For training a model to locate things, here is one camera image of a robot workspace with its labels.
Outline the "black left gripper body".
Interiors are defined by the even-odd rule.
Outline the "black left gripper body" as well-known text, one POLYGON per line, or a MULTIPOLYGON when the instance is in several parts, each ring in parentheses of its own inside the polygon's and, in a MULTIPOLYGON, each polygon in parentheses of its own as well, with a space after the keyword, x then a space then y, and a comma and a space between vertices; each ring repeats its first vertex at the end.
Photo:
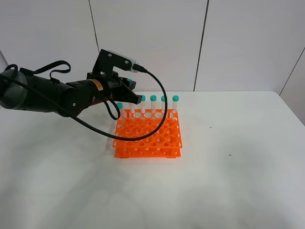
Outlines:
POLYGON ((117 72, 113 71, 112 75, 87 73, 87 80, 93 82, 96 86, 96 98, 105 101, 112 99, 112 90, 121 86, 128 87, 130 90, 136 86, 136 82, 128 82, 128 78, 120 77, 117 72))

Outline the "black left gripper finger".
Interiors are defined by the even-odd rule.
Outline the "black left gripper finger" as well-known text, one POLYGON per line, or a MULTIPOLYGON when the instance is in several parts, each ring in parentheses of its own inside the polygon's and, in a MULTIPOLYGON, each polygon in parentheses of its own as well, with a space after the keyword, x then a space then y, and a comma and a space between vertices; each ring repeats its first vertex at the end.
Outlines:
POLYGON ((128 87, 121 86, 112 90, 112 100, 116 102, 139 104, 142 101, 142 96, 135 94, 128 87))

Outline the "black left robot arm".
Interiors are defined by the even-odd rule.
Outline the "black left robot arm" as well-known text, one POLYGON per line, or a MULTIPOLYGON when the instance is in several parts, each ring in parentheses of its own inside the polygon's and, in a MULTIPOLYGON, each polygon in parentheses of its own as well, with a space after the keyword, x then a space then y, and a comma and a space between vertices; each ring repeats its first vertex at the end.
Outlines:
POLYGON ((135 81, 119 77, 117 72, 111 76, 88 73, 85 80, 63 83, 13 64, 0 74, 0 105, 11 110, 78 116, 88 107, 107 101, 139 104, 142 96, 133 92, 135 86, 135 81))

